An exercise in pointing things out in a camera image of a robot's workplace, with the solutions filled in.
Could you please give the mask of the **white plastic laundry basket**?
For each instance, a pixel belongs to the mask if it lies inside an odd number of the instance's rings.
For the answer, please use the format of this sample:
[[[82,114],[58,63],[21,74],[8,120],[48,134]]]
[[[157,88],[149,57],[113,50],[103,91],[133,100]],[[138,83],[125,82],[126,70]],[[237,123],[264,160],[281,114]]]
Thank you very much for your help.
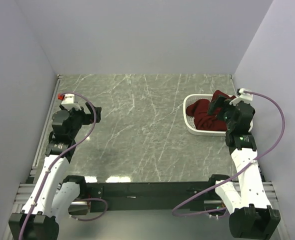
[[[186,109],[189,105],[195,103],[197,100],[206,99],[211,100],[212,94],[190,94],[183,100],[182,110],[183,119],[185,122],[186,129],[192,135],[196,136],[212,136],[212,137],[224,137],[226,135],[225,131],[208,131],[208,130],[197,130],[194,123],[194,117],[188,116],[186,114]]]

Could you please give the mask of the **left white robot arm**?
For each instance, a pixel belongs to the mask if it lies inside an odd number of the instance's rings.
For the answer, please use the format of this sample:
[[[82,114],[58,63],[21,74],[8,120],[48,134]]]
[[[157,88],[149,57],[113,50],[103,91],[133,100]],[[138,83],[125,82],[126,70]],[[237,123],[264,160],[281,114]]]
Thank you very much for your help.
[[[63,177],[71,163],[82,126],[101,120],[101,107],[85,104],[89,113],[77,103],[60,104],[52,116],[45,159],[37,183],[22,210],[12,213],[8,225],[15,240],[55,240],[59,223],[69,213],[71,203],[82,201],[88,194],[83,176]]]

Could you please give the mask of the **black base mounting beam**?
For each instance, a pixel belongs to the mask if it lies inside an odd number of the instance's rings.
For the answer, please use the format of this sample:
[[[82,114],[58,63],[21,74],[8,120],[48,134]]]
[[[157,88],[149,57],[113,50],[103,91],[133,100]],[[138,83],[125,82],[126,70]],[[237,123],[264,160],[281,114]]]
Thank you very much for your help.
[[[207,181],[88,183],[87,193],[74,204],[89,207],[91,213],[102,212],[105,204],[88,198],[105,200],[109,211],[171,210],[209,186]]]

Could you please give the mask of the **dark red t-shirt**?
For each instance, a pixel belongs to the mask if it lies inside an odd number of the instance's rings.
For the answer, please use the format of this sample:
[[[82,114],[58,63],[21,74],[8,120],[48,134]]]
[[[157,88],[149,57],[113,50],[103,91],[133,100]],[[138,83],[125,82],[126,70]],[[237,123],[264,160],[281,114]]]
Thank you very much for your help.
[[[221,108],[218,107],[214,111],[214,115],[208,115],[208,108],[210,102],[214,101],[219,96],[224,96],[228,99],[235,99],[236,96],[232,95],[229,96],[225,93],[223,93],[220,90],[216,90],[214,94],[212,95],[212,99],[199,99],[195,101],[193,104],[190,104],[187,109],[185,110],[185,113],[189,117],[194,117],[194,125],[197,130],[200,131],[217,131],[217,132],[225,132],[227,130],[227,126],[223,120],[217,119],[216,115],[220,112]]]

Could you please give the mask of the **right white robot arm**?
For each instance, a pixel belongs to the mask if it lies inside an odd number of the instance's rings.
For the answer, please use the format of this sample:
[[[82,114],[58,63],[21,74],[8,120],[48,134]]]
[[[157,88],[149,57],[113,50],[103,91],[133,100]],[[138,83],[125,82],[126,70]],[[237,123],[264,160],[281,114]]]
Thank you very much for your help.
[[[225,143],[234,162],[240,190],[229,180],[218,180],[207,187],[207,195],[221,198],[229,212],[229,230],[233,237],[269,240],[281,221],[273,209],[260,175],[257,145],[251,133],[255,109],[251,98],[218,95],[209,104],[208,115],[226,124]]]

